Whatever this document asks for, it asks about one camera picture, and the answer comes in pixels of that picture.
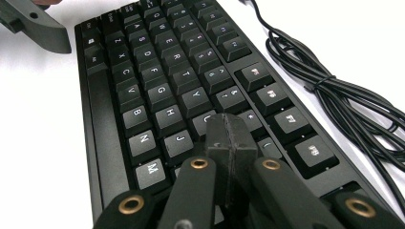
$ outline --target space bar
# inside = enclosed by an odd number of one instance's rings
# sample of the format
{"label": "space bar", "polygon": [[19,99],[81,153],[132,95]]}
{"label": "space bar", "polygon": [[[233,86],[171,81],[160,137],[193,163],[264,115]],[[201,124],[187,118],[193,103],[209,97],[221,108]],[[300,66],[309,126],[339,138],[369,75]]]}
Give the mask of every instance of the space bar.
{"label": "space bar", "polygon": [[88,76],[89,96],[103,208],[117,195],[128,191],[122,149],[118,137],[108,74],[105,71]]}

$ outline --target black cable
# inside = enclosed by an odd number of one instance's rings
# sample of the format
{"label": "black cable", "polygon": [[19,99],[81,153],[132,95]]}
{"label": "black cable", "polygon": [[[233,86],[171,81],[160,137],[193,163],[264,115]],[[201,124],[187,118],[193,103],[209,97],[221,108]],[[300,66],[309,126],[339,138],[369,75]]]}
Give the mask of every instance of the black cable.
{"label": "black cable", "polygon": [[[405,172],[405,140],[394,134],[397,129],[405,130],[405,114],[379,94],[337,79],[307,46],[271,27],[262,18],[256,1],[250,2],[257,18],[268,29],[266,48],[270,56],[288,73],[309,83],[310,86],[305,88],[316,95],[325,113],[342,134],[370,158],[405,215],[405,199],[380,161],[391,163]],[[384,116],[392,125],[389,128],[382,127],[355,109],[353,103],[366,111]],[[394,149],[385,148],[377,136]]]}

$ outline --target brass screw hole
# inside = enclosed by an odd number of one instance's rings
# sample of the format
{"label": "brass screw hole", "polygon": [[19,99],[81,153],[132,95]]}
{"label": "brass screw hole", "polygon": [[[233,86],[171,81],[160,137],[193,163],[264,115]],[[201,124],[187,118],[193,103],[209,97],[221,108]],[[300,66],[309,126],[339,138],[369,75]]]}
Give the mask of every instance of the brass screw hole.
{"label": "brass screw hole", "polygon": [[203,169],[206,166],[208,166],[208,161],[206,159],[197,158],[191,161],[191,167],[195,169]]}
{"label": "brass screw hole", "polygon": [[278,170],[281,167],[279,162],[272,160],[272,159],[264,160],[263,166],[265,166],[265,168],[267,168],[269,170]]}
{"label": "brass screw hole", "polygon": [[375,217],[374,208],[367,202],[358,198],[348,198],[345,201],[346,206],[354,213],[364,218]]}
{"label": "brass screw hole", "polygon": [[144,203],[143,197],[139,195],[130,196],[119,204],[118,210],[124,215],[131,215],[142,209]]}

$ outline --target mechanical keyboard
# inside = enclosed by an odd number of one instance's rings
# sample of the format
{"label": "mechanical keyboard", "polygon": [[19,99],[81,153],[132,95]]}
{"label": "mechanical keyboard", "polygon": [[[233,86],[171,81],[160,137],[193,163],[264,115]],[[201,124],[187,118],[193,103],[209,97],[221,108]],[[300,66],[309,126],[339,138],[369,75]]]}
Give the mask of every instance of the mechanical keyboard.
{"label": "mechanical keyboard", "polygon": [[218,113],[317,197],[391,209],[216,1],[140,0],[76,25],[75,40],[94,220],[127,190],[170,190]]}

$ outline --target white background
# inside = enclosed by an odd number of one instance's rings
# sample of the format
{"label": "white background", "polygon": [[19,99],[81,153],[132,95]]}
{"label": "white background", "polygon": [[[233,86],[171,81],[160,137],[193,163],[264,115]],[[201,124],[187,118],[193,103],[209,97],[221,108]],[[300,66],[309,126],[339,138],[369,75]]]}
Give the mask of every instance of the white background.
{"label": "white background", "polygon": [[[46,52],[23,33],[0,27],[0,228],[93,226],[74,25],[130,2],[64,0],[47,10],[67,27],[72,54]],[[266,55],[266,33],[253,8],[238,0],[219,2]],[[405,111],[403,1],[257,2],[270,25],[306,44],[338,78],[375,91]],[[398,210],[379,176],[367,172],[373,167],[363,165],[367,159],[318,112],[313,96],[283,76]],[[405,193],[404,176],[390,171]]]}

